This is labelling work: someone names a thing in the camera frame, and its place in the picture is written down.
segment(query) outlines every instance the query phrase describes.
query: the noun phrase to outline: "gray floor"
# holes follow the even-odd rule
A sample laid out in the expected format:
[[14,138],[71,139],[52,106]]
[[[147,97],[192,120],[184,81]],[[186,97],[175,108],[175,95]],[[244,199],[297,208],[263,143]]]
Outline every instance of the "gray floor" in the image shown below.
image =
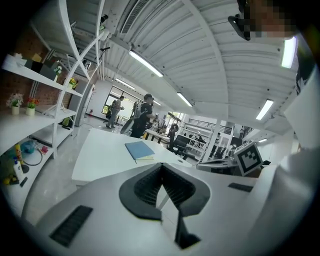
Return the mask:
[[35,225],[52,206],[77,190],[71,182],[71,176],[90,129],[94,127],[107,132],[120,133],[118,126],[107,129],[105,123],[98,118],[87,117],[84,120],[84,124],[75,127],[73,136],[68,136],[61,143],[57,149],[56,159],[51,158],[45,163],[32,185],[22,212],[22,217],[32,225]]

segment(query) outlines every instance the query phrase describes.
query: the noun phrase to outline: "blue notebook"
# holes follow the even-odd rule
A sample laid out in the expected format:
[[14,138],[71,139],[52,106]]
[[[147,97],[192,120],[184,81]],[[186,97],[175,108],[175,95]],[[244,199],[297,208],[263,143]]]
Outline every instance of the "blue notebook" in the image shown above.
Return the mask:
[[155,152],[143,141],[125,143],[126,149],[134,160],[153,160]]

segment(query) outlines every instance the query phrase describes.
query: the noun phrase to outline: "flower pot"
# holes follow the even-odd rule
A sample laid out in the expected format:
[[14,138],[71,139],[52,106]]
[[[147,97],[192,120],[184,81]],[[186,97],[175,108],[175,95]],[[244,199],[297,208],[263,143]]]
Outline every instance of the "flower pot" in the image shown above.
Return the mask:
[[12,106],[11,107],[12,115],[14,115],[14,116],[19,115],[19,109],[20,109],[19,106]]
[[26,108],[26,111],[25,111],[25,114],[28,115],[28,116],[33,117],[33,116],[35,115],[35,108],[29,108],[29,107],[27,107],[27,108]]

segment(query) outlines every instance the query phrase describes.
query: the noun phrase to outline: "fluorescent light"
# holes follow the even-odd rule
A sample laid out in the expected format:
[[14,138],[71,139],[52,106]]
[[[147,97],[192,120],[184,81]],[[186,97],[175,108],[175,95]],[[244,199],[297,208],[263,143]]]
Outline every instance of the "fluorescent light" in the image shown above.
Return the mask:
[[160,103],[158,103],[158,102],[156,102],[155,100],[153,100],[153,102],[154,102],[155,104],[158,104],[159,106],[161,106],[161,104],[160,104]]
[[281,66],[287,69],[291,69],[292,62],[294,61],[294,56],[296,52],[297,39],[292,37],[289,40],[284,41],[284,51],[282,57]]
[[117,96],[121,96],[120,94],[115,93],[115,92],[113,92],[113,91],[111,91],[111,93],[114,94],[114,95],[117,95]]
[[136,89],[136,88],[134,88],[133,86],[131,86],[130,84],[127,84],[126,82],[120,80],[119,78],[116,78],[115,80],[118,81],[119,83],[125,85],[125,86],[128,86],[128,87],[131,88],[132,90],[135,90],[135,89]]
[[191,103],[181,94],[181,92],[177,92],[178,96],[189,106],[192,107]]
[[271,108],[273,103],[274,103],[273,100],[267,99],[263,108],[261,109],[260,113],[257,115],[255,119],[261,120],[265,116],[265,114],[268,112],[268,110]]
[[138,62],[145,65],[148,69],[150,69],[153,73],[155,73],[158,77],[163,77],[164,75],[156,69],[153,65],[151,65],[148,61],[146,61],[144,58],[136,54],[134,51],[129,51],[129,55],[134,57]]

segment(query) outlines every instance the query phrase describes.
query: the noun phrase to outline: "white table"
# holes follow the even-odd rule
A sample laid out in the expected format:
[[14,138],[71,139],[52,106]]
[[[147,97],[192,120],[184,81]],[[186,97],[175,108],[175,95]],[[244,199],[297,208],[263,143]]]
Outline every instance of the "white table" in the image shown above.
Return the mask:
[[75,162],[72,183],[83,186],[106,176],[159,162],[180,164],[185,167],[192,166],[178,155],[151,140],[143,140],[143,142],[154,151],[154,160],[137,160],[135,162],[125,143],[138,141],[141,139],[92,128]]
[[145,132],[147,133],[145,139],[147,140],[148,137],[149,137],[149,134],[152,135],[152,138],[151,138],[151,141],[154,140],[154,138],[158,138],[158,143],[160,144],[161,140],[164,140],[166,143],[169,143],[170,142],[170,138],[167,137],[167,136],[163,136],[161,135],[160,133],[157,133],[156,131],[154,130],[150,130],[150,129],[146,129]]

